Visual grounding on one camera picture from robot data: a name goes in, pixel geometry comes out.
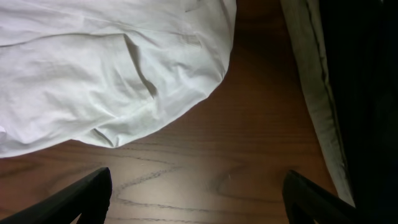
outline wooden table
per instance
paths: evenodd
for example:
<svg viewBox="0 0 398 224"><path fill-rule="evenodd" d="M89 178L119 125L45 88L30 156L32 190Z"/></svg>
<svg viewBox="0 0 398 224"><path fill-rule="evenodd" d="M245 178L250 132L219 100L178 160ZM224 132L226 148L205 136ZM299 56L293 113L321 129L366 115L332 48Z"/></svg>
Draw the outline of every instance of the wooden table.
<svg viewBox="0 0 398 224"><path fill-rule="evenodd" d="M251 2L238 1L229 72L207 100L120 149L69 141L1 159L0 218L99 167L112 173L112 224L287 223L289 169L335 194L279 3Z"/></svg>

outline black cloth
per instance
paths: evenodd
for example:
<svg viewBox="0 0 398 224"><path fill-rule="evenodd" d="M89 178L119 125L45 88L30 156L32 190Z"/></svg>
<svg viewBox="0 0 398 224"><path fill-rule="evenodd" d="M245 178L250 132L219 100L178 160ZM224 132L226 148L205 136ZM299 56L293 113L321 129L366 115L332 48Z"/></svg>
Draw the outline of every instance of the black cloth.
<svg viewBox="0 0 398 224"><path fill-rule="evenodd" d="M330 83L359 211L398 222L396 0L320 0Z"/></svg>

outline beige fabric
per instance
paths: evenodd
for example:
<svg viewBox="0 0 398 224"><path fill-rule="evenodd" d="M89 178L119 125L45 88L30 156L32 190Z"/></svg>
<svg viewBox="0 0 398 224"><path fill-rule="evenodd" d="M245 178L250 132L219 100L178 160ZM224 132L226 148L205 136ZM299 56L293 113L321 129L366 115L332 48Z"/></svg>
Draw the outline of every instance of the beige fabric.
<svg viewBox="0 0 398 224"><path fill-rule="evenodd" d="M318 0L281 0L303 94L339 197L354 205L348 183Z"/></svg>

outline white cloth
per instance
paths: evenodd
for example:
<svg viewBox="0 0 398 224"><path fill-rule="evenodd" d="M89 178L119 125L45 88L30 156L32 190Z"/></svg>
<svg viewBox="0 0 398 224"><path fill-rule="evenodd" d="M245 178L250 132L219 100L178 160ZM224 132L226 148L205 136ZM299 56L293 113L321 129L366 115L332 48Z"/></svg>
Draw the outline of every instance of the white cloth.
<svg viewBox="0 0 398 224"><path fill-rule="evenodd" d="M222 81L235 0L0 0L0 157L118 147Z"/></svg>

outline folded garment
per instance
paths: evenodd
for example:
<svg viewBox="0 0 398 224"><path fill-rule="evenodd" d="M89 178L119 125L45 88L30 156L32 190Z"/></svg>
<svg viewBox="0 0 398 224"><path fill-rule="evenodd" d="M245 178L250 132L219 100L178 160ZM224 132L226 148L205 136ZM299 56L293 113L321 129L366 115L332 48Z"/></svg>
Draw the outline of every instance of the folded garment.
<svg viewBox="0 0 398 224"><path fill-rule="evenodd" d="M222 81L235 0L0 0L0 157L119 147Z"/></svg>

